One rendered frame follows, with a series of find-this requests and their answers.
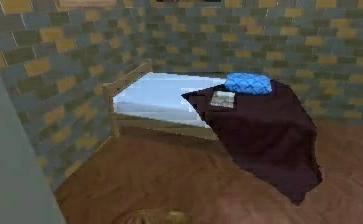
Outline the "wooden bed with pale mattress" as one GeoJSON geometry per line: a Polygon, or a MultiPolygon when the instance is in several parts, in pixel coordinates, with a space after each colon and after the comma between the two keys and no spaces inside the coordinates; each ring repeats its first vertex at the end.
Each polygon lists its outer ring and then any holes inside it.
{"type": "Polygon", "coordinates": [[[156,73],[149,60],[102,85],[112,135],[137,127],[214,140],[216,135],[182,97],[222,84],[220,78],[156,73]]]}

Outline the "grey door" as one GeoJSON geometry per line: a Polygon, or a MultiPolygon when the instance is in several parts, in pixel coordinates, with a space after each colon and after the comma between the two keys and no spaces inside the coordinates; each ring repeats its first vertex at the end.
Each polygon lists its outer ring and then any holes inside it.
{"type": "Polygon", "coordinates": [[[1,78],[0,224],[66,224],[1,78]]]}

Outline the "wooden framed picture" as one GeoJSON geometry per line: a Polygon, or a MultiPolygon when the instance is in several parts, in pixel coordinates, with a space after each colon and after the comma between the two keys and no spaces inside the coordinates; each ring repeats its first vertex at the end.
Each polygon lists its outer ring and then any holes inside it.
{"type": "Polygon", "coordinates": [[[117,0],[56,0],[61,8],[116,7],[117,0]]]}

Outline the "blue pillow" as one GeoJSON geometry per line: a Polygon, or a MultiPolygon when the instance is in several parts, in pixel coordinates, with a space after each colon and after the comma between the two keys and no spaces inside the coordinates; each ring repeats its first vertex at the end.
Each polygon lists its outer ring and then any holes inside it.
{"type": "Polygon", "coordinates": [[[229,73],[224,85],[237,93],[264,95],[272,92],[271,79],[259,74],[229,73]]]}

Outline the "dark purple blanket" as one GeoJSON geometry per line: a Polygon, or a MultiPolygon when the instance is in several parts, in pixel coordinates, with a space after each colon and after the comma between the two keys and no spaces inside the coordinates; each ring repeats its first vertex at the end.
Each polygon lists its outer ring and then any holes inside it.
{"type": "Polygon", "coordinates": [[[216,85],[182,97],[214,132],[235,164],[300,205],[322,182],[317,130],[293,90],[273,80],[265,95],[237,93],[231,108],[213,106],[216,85]]]}

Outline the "tan striped round object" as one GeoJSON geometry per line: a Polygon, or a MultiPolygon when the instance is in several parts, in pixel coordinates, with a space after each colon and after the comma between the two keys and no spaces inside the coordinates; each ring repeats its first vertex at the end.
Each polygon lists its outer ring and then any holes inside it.
{"type": "Polygon", "coordinates": [[[138,209],[115,218],[111,224],[192,224],[185,213],[171,209],[138,209]]]}

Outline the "pale grey book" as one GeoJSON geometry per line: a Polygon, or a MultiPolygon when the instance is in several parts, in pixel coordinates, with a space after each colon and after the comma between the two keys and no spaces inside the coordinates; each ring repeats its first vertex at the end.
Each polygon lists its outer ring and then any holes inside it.
{"type": "Polygon", "coordinates": [[[211,106],[234,107],[235,94],[233,92],[215,91],[210,101],[211,106]]]}

